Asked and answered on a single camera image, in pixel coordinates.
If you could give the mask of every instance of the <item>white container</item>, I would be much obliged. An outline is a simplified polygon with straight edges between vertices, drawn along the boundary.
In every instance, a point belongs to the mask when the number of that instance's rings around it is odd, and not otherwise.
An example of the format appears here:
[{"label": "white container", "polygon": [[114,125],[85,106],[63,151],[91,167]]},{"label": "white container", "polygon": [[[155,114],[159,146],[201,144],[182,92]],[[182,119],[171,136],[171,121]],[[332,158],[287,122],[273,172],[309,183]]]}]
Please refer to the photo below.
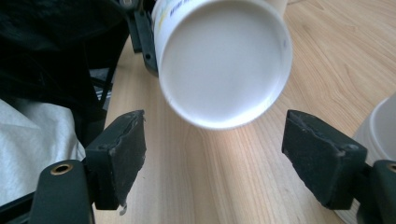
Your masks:
[{"label": "white container", "polygon": [[254,120],[276,100],[292,61],[282,4],[276,11],[263,0],[156,3],[160,85],[183,119],[207,129],[233,128]]},{"label": "white container", "polygon": [[[375,107],[353,138],[367,148],[367,164],[373,165],[380,160],[396,161],[396,93]],[[336,213],[345,223],[355,224],[358,223],[359,206],[355,200],[350,210]]]}]

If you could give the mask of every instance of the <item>white cloth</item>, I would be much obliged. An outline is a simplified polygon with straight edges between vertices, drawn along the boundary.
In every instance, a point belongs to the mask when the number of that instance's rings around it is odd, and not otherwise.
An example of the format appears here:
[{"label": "white cloth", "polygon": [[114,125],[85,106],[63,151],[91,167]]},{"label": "white cloth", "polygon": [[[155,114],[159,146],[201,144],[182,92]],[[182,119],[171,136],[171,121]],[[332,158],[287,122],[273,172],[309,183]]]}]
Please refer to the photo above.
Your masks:
[{"label": "white cloth", "polygon": [[47,166],[84,158],[70,109],[0,100],[0,206],[35,191]]}]

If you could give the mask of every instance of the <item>wood grain surface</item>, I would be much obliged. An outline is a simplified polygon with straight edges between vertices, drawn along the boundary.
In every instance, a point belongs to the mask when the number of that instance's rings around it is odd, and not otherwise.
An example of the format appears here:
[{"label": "wood grain surface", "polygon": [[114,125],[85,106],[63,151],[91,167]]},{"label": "wood grain surface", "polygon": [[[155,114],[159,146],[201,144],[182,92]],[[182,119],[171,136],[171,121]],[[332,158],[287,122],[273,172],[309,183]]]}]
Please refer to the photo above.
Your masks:
[{"label": "wood grain surface", "polygon": [[290,80],[246,126],[207,131],[163,99],[130,40],[117,69],[107,124],[146,111],[147,157],[128,211],[95,211],[97,223],[342,223],[316,201],[281,153],[288,109],[352,136],[396,91],[396,2],[303,0],[287,6],[294,46]]}]

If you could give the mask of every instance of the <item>white mug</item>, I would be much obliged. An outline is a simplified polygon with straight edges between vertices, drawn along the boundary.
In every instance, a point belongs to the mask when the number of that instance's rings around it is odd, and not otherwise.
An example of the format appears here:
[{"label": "white mug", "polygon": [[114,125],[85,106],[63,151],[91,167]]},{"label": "white mug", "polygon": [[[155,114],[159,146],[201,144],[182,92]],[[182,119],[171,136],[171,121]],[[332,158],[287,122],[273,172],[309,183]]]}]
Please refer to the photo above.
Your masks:
[{"label": "white mug", "polygon": [[246,124],[289,78],[292,45],[281,0],[159,0],[152,12],[163,95],[207,129]]}]

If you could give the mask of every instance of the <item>screw hole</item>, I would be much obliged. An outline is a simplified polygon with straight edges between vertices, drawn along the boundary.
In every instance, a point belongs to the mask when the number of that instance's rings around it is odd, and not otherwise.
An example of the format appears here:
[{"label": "screw hole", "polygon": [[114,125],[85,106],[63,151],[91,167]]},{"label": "screw hole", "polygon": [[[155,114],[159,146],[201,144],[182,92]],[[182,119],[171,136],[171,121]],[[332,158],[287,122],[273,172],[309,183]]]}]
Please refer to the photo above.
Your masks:
[{"label": "screw hole", "polygon": [[388,165],[388,168],[389,168],[392,172],[396,173],[396,163],[389,164],[389,165]]},{"label": "screw hole", "polygon": [[58,166],[54,167],[50,171],[50,173],[52,175],[64,175],[67,172],[69,172],[71,169],[73,169],[73,165],[71,165],[71,164],[61,164],[61,165],[58,165]]}]

